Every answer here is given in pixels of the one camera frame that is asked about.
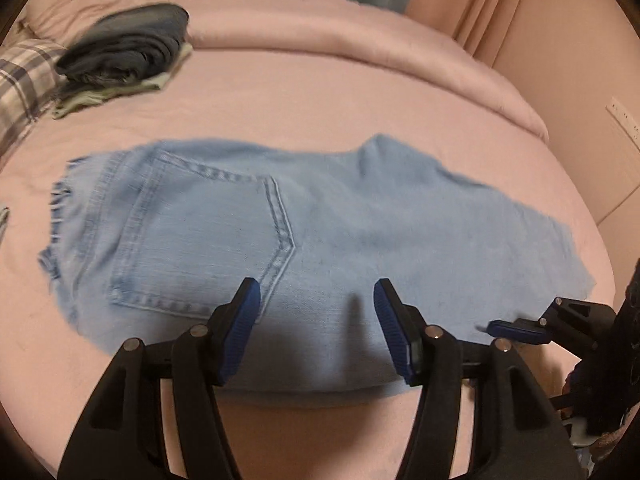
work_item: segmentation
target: light blue denim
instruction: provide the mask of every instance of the light blue denim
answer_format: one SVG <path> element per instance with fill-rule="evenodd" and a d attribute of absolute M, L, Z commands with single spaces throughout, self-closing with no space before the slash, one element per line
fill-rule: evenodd
<path fill-rule="evenodd" d="M 342 392 L 332 403 L 404 388 L 380 277 L 476 342 L 593 286 L 565 225 L 386 136 L 337 154 L 194 140 L 72 161 L 41 262 L 68 322 L 108 352 L 174 338 L 253 276 L 260 318 L 225 389 Z"/>

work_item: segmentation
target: folded shirt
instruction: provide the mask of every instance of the folded shirt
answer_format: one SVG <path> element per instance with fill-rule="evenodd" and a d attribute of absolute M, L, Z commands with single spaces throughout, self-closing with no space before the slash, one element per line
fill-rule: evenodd
<path fill-rule="evenodd" d="M 178 70 L 183 60 L 191 52 L 193 52 L 193 47 L 189 43 L 183 43 L 177 59 L 169 68 L 168 72 L 162 72 L 153 77 L 143 79 L 139 83 L 124 86 L 111 86 L 108 88 L 96 88 L 95 86 L 87 83 L 75 82 L 71 89 L 66 87 L 66 91 L 62 92 L 62 95 L 65 97 L 58 98 L 51 115 L 54 119 L 61 119 L 79 108 L 98 106 L 109 99 L 113 99 L 114 97 L 162 90 L 164 85 L 169 82 L 169 79 L 171 79 L 174 73 Z"/>
<path fill-rule="evenodd" d="M 68 322 L 108 352 L 175 338 L 258 279 L 260 316 L 225 390 L 263 402 L 405 388 L 373 307 L 379 278 L 428 323 L 484 343 L 490 320 L 537 319 L 593 286 L 567 226 L 386 136 L 346 153 L 206 139 L 72 161 L 40 261 Z"/>
<path fill-rule="evenodd" d="M 100 87 L 156 76 L 175 62 L 188 21 L 186 10 L 174 4 L 116 12 L 89 28 L 58 60 L 56 70 L 71 82 Z"/>

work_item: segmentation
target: black fabric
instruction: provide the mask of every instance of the black fabric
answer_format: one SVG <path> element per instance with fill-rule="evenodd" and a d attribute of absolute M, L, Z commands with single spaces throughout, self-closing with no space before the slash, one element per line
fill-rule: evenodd
<path fill-rule="evenodd" d="M 95 23 L 62 56 L 56 71 L 78 91 L 135 84 L 166 70 L 184 41 L 189 15 L 174 4 L 116 12 Z"/>

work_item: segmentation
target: black clamp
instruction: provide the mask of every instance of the black clamp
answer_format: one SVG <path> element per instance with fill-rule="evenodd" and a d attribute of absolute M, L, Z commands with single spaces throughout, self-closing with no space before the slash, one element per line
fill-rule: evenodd
<path fill-rule="evenodd" d="M 473 381 L 477 396 L 465 480 L 582 480 L 552 405 L 508 340 L 457 341 L 403 304 L 389 280 L 376 284 L 374 304 L 396 370 L 422 386 L 397 480 L 449 478 L 463 378 Z M 238 369 L 259 305 L 258 284 L 247 278 L 231 303 L 175 341 L 125 341 L 76 424 L 58 480 L 177 480 L 164 449 L 162 378 L 174 380 L 190 480 L 240 480 L 210 386 L 223 386 Z"/>
<path fill-rule="evenodd" d="M 536 321 L 492 321 L 487 332 L 528 344 L 558 343 L 581 359 L 570 376 L 570 392 L 551 399 L 570 408 L 576 447 L 620 428 L 640 402 L 640 262 L 616 315 L 604 304 L 555 298 Z"/>

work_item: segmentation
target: plaid pillow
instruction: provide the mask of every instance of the plaid pillow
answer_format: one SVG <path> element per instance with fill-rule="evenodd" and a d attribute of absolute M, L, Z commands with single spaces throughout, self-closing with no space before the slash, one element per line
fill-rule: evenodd
<path fill-rule="evenodd" d="M 52 41 L 24 40 L 0 53 L 0 167 L 49 103 L 62 79 L 55 64 L 64 51 Z"/>

